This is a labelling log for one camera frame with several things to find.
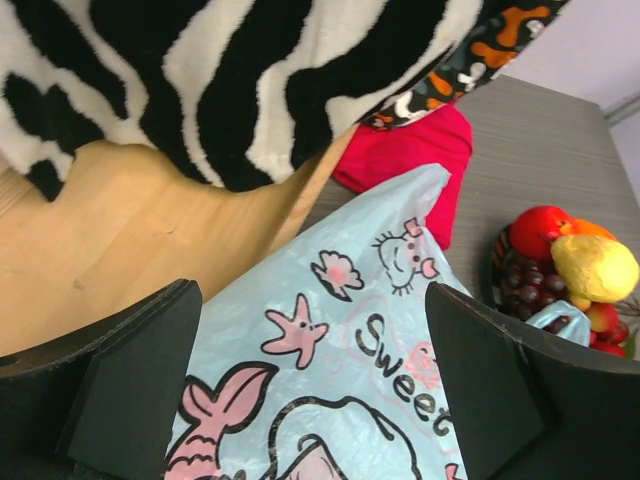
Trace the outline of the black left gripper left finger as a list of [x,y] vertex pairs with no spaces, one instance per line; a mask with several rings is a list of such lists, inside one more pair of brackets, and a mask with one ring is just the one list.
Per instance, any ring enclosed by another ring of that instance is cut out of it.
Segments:
[[2,357],[2,478],[161,478],[201,307],[177,280]]

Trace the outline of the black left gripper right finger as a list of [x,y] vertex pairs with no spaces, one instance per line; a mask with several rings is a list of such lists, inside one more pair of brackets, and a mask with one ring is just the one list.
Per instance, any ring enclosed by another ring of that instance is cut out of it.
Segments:
[[638,362],[442,283],[427,289],[426,317],[469,478],[638,478]]

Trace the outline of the yellow pear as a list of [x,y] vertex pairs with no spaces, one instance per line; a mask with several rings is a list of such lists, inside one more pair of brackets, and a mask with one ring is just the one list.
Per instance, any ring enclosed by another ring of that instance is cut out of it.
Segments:
[[550,247],[569,292],[599,303],[627,298],[639,282],[639,264],[624,244],[601,236],[566,235]]

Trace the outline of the light blue cartoon plastic bag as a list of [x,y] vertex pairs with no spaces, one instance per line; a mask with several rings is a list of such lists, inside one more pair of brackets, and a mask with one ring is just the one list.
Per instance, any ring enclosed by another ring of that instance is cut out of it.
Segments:
[[354,198],[202,309],[168,479],[463,479],[429,333],[458,287],[432,164]]

